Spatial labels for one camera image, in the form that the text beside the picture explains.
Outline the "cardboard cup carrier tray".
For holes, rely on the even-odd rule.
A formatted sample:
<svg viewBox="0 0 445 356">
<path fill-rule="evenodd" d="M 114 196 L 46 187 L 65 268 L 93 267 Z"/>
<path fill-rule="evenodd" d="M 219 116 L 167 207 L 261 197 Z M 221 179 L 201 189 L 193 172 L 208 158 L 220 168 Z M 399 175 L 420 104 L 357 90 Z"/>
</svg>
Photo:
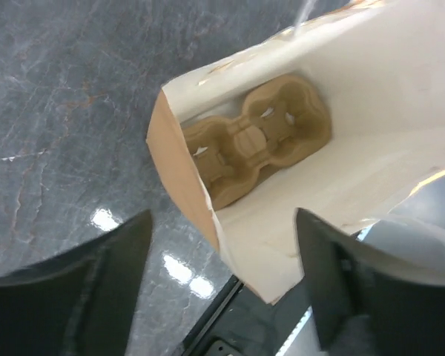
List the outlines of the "cardboard cup carrier tray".
<svg viewBox="0 0 445 356">
<path fill-rule="evenodd" d="M 249 92 L 238 117 L 207 116 L 182 132 L 219 211 L 319 151 L 332 137 L 332 119 L 311 82 L 286 74 Z"/>
</svg>

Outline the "brown paper takeout bag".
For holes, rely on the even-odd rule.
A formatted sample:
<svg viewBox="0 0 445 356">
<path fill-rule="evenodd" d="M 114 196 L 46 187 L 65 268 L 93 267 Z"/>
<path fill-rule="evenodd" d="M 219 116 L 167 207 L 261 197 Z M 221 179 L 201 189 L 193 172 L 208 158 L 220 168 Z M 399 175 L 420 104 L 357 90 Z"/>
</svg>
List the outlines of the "brown paper takeout bag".
<svg viewBox="0 0 445 356">
<path fill-rule="evenodd" d="M 238 117 L 249 92 L 286 74 L 318 89 L 330 141 L 214 210 L 183 129 Z M 303 276 L 298 208 L 353 232 L 445 167 L 445 1 L 351 1 L 179 76 L 159 92 L 147 143 L 175 205 L 237 277 L 276 303 Z"/>
</svg>

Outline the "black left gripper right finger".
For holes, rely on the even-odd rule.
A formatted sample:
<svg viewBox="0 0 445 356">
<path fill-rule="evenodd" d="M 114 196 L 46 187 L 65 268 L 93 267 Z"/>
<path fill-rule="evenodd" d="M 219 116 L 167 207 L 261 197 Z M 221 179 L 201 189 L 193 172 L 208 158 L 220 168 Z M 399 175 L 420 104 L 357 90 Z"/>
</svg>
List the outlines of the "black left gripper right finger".
<svg viewBox="0 0 445 356">
<path fill-rule="evenodd" d="M 304 208 L 295 225 L 321 350 L 366 315 L 379 355 L 445 355 L 445 268 L 363 243 Z"/>
</svg>

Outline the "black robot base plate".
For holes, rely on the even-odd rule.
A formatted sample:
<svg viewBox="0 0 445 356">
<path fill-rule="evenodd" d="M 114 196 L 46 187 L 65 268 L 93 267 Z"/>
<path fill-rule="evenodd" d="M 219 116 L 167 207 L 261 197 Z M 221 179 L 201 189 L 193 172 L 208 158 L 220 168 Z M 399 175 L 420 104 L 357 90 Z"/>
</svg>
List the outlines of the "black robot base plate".
<svg viewBox="0 0 445 356">
<path fill-rule="evenodd" d="M 174 355 L 320 355 L 304 282 L 266 304 L 231 277 Z"/>
</svg>

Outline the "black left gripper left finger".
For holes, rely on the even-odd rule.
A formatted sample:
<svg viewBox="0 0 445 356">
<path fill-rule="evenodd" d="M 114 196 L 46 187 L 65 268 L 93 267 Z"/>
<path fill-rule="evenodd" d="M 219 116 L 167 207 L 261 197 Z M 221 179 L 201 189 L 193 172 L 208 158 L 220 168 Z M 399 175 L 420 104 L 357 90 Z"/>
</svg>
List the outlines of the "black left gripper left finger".
<svg viewBox="0 0 445 356">
<path fill-rule="evenodd" d="M 143 211 L 61 254 L 0 276 L 0 355 L 124 355 L 150 250 Z"/>
</svg>

